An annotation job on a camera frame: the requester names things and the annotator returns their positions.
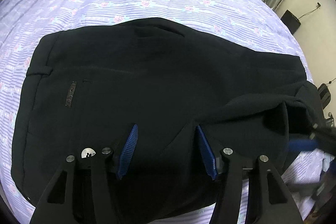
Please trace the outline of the purple floral bed sheet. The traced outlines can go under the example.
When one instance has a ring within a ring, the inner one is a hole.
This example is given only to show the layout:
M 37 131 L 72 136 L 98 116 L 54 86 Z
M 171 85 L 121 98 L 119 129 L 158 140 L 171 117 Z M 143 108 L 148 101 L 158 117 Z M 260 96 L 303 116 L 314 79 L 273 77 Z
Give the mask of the purple floral bed sheet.
M 1 184 L 20 223 L 34 207 L 11 178 L 20 94 L 40 41 L 58 31 L 160 17 L 262 52 L 303 56 L 294 36 L 261 0 L 3 0 L 1 2 Z

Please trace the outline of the black pants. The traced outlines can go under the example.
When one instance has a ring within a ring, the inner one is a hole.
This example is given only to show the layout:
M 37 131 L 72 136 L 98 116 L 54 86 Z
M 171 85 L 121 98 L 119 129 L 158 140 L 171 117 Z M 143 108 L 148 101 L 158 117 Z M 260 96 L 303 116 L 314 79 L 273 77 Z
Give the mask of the black pants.
M 138 141 L 113 188 L 120 223 L 150 223 L 216 204 L 202 128 L 214 152 L 266 155 L 322 124 L 317 88 L 297 56 L 257 52 L 161 18 L 44 36 L 23 82 L 11 175 L 36 206 L 60 164 L 90 148 Z

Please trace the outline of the black wicker chair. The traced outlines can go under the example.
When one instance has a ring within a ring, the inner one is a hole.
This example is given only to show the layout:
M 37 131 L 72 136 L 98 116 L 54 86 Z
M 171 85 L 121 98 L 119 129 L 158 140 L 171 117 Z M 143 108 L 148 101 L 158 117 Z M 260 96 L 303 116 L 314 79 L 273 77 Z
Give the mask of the black wicker chair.
M 330 103 L 331 101 L 331 93 L 329 91 L 329 88 L 327 84 L 321 84 L 318 88 L 318 94 L 321 100 L 322 108 L 325 109 L 326 106 Z

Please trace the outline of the black speaker box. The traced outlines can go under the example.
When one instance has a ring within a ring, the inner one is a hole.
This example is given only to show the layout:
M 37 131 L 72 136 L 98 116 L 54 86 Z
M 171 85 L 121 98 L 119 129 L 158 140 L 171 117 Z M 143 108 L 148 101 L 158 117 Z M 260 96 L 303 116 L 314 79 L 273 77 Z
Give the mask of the black speaker box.
M 301 22 L 299 19 L 289 10 L 286 10 L 281 17 L 281 21 L 287 26 L 292 35 L 299 29 Z

